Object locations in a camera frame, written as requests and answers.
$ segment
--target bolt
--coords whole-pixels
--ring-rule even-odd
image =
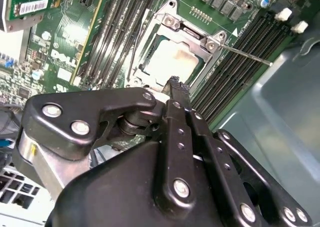
[[[44,113],[44,115],[48,117],[56,118],[61,115],[62,111],[58,106],[53,104],[48,104],[42,108],[42,113]]]
[[[305,213],[302,212],[302,210],[300,209],[296,209],[296,213],[298,214],[299,218],[303,221],[303,222],[308,222],[308,218],[305,215]]]
[[[71,129],[73,132],[81,136],[88,134],[90,130],[89,125],[82,120],[77,120],[73,122],[71,124]]]
[[[173,102],[172,104],[178,109],[181,109],[181,105],[178,102]]]
[[[182,136],[185,134],[185,132],[184,132],[184,130],[183,130],[182,128],[178,129],[178,132],[179,132],[179,134],[182,135]]]
[[[227,133],[222,133],[223,137],[225,137],[227,140],[230,140],[230,136]]]
[[[219,34],[219,38],[220,40],[223,40],[225,38],[225,34],[224,33]]]
[[[244,215],[244,217],[250,221],[250,222],[255,222],[256,221],[256,216],[255,213],[253,212],[253,210],[245,203],[242,203],[240,205],[242,214]]]
[[[183,143],[178,143],[178,148],[180,150],[184,150],[185,149],[185,145]]]
[[[202,120],[202,116],[199,113],[194,112],[194,115],[198,120]]]
[[[283,208],[283,211],[285,213],[285,216],[292,222],[296,221],[296,217],[294,215],[294,213],[292,213],[292,211],[290,209],[288,209],[287,207]]]
[[[178,196],[180,196],[181,198],[187,198],[190,194],[188,185],[181,179],[176,179],[173,182],[173,188],[175,192],[178,194]]]
[[[151,94],[149,94],[149,93],[147,93],[147,92],[143,93],[143,97],[144,97],[145,99],[147,99],[148,101],[152,100]]]
[[[215,44],[214,43],[208,43],[208,49],[210,50],[210,51],[212,51],[213,49],[215,48]]]
[[[172,26],[174,24],[174,19],[170,16],[165,18],[164,23],[166,26]]]

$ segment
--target wire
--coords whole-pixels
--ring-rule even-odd
[[[91,163],[92,163],[92,167],[96,167],[98,166],[98,159],[97,159],[97,156],[96,156],[96,153],[95,153],[95,150],[91,150],[90,152],[90,156],[91,156]]]
[[[95,150],[98,152],[98,154],[100,155],[101,159],[102,159],[104,162],[106,162],[107,160],[106,160],[106,158],[104,157],[104,155],[101,153],[100,149],[96,148]]]

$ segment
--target black metal arm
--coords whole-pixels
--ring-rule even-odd
[[[163,92],[165,104],[143,88],[28,100],[14,162],[57,197],[47,226],[312,226],[230,133],[209,130],[185,85]],[[86,167],[92,148],[137,134],[146,141]]]

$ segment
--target blue component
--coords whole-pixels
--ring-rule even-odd
[[[0,147],[6,147],[6,146],[9,146],[10,144],[11,144],[11,141],[9,140],[5,140],[5,139],[0,140]]]

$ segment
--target green circuit board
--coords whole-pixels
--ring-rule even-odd
[[[24,3],[22,0],[12,0],[12,7],[18,1]],[[0,101],[23,105],[27,98],[36,94],[91,90],[87,84],[90,81],[90,76],[83,75],[83,72],[88,61],[95,54],[94,45],[105,27],[107,13],[112,11],[112,1],[92,0],[89,5],[85,5],[83,0],[50,0],[48,7],[53,5],[56,7],[50,8],[45,13],[42,22],[31,29],[25,62],[10,68],[1,67],[4,63],[0,62]],[[154,14],[167,1],[151,1],[150,12],[142,25],[142,32]],[[218,0],[215,3],[215,0],[176,1],[177,13],[208,35],[213,35],[220,30],[225,31],[227,33],[225,44],[228,46],[233,46],[256,16],[261,11],[265,11],[258,6],[257,0],[222,0],[221,3]],[[291,8],[295,16],[306,22],[312,20],[320,9],[319,0],[269,0],[269,2],[270,6],[280,2]],[[128,9],[123,9],[120,20],[129,13],[127,11]],[[14,12],[10,16],[13,19],[17,18]],[[117,39],[118,35],[120,34],[114,32],[111,43],[121,42],[121,39]],[[131,35],[128,35],[127,39],[123,39],[123,43],[129,43],[130,38]],[[279,50],[283,50],[294,36],[289,38],[283,42],[277,53],[280,53]],[[126,45],[120,46],[119,52],[124,51],[122,48],[126,48]],[[111,62],[105,55],[98,66],[103,71],[106,64],[111,63],[109,72],[111,76],[114,75],[114,81],[110,82],[112,88],[124,87],[132,46],[128,45],[125,53],[125,56],[128,56],[125,60],[121,59],[120,55]],[[211,66],[212,70],[219,65],[227,53],[226,50],[222,52],[217,62]],[[259,73],[252,77],[252,82],[263,71]],[[203,78],[194,93],[197,93],[206,84],[206,81],[207,79]]]
[[[57,0],[8,0],[9,8],[7,18],[14,20],[37,12],[55,7]]]

